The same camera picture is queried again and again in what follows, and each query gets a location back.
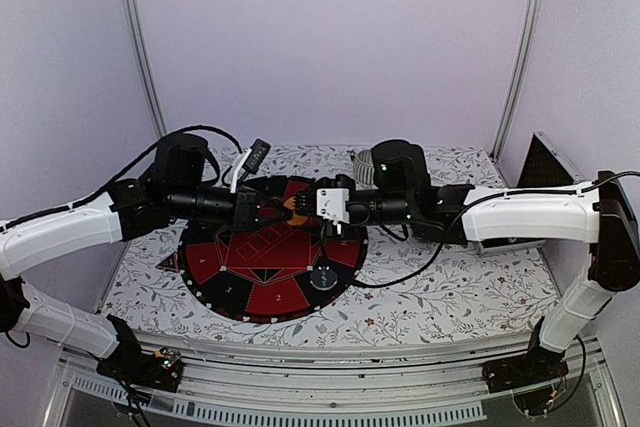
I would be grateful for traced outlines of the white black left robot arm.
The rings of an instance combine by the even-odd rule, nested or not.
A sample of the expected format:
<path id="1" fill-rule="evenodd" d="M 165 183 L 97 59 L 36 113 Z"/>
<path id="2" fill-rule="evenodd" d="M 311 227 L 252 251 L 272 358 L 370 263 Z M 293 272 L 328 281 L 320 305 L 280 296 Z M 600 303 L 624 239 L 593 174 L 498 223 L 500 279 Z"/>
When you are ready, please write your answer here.
<path id="1" fill-rule="evenodd" d="M 178 219 L 222 223 L 234 230 L 263 226 L 258 218 L 265 195 L 244 187 L 258 171 L 270 145 L 257 139 L 239 149 L 228 187 L 202 179 L 204 166 L 219 164 L 199 126 L 171 132 L 139 154 L 103 186 L 79 200 L 1 225 L 1 331 L 46 337 L 92 355 L 102 372 L 125 383 L 153 384 L 180 376 L 178 352 L 143 352 L 128 324 L 113 315 L 81 311 L 45 296 L 23 280 L 24 272 L 89 247 L 128 242 Z M 153 154 L 137 179 L 125 175 Z"/>

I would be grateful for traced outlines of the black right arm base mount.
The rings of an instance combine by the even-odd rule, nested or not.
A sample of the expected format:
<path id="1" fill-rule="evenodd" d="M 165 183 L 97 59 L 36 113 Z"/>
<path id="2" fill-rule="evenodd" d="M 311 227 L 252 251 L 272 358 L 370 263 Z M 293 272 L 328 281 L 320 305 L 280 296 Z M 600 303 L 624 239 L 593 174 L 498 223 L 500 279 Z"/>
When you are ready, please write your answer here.
<path id="1" fill-rule="evenodd" d="M 515 391 L 516 409 L 525 417 L 547 417 L 568 404 L 576 395 L 586 373 L 587 349 L 577 337 L 581 350 L 581 365 L 575 383 L 567 391 L 569 367 L 563 354 L 524 354 L 487 361 L 481 376 L 490 393 Z"/>

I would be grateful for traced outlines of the orange big blind button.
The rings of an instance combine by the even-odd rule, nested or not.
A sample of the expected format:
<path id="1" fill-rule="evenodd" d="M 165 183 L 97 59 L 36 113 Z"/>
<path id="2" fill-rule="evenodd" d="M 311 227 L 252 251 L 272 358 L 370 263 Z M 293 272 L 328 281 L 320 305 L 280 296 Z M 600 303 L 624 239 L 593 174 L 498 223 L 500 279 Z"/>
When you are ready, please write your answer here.
<path id="1" fill-rule="evenodd" d="M 296 197 L 291 196 L 283 202 L 283 206 L 291 212 L 291 217 L 286 223 L 292 227 L 303 227 L 309 223 L 309 217 L 296 211 Z"/>

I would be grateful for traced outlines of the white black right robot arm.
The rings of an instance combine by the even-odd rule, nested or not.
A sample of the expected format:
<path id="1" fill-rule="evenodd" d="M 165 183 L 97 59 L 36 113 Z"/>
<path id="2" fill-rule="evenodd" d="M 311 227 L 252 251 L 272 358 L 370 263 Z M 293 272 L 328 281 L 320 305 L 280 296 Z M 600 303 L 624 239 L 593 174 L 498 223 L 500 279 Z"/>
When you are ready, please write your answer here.
<path id="1" fill-rule="evenodd" d="M 589 247 L 585 267 L 559 303 L 534 327 L 525 353 L 485 363 L 492 392 L 550 380 L 568 372 L 573 339 L 612 297 L 639 283 L 639 227 L 619 175 L 560 187 L 494 189 L 432 185 L 423 149 L 388 140 L 371 150 L 374 189 L 348 176 L 323 178 L 298 192 L 299 216 L 315 217 L 325 234 L 345 227 L 408 224 L 439 245 L 492 239 L 562 239 Z"/>

